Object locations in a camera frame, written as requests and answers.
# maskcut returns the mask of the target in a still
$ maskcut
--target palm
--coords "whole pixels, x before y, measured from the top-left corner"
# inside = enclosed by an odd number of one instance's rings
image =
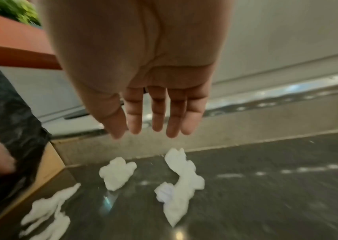
[[[195,129],[231,0],[92,0],[85,6],[40,0],[37,5],[63,68],[87,109],[114,137],[126,129],[119,92],[130,131],[140,132],[143,87],[153,100],[154,130],[162,129],[166,90],[172,101],[167,135]]]

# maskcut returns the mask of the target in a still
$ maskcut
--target floor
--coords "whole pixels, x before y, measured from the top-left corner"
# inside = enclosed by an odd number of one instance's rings
[[[153,190],[175,183],[177,175],[155,156],[135,159],[136,172],[116,192],[98,176],[102,164],[67,168],[0,220],[7,226],[0,239],[17,239],[32,201],[76,182],[82,187],[63,206],[72,222],[62,240],[338,239],[338,133],[194,151],[187,158],[206,187],[175,228]]]

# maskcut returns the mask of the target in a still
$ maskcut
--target orange wall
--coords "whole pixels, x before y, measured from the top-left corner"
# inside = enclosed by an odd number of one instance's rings
[[[1,16],[0,66],[61,69],[43,30]]]

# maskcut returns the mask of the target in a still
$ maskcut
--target dark marble floor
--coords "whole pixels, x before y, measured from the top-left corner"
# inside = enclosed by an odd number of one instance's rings
[[[157,156],[136,159],[136,172],[116,192],[105,188],[100,165],[66,169],[0,220],[0,239],[18,238],[32,201],[80,182],[63,206],[72,222],[62,240],[338,240],[338,133],[187,156],[206,187],[175,228],[153,190],[178,176]]]

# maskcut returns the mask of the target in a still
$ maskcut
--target green plant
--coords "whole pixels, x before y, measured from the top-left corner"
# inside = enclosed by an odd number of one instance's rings
[[[0,15],[21,23],[41,26],[34,6],[26,0],[0,0]]]

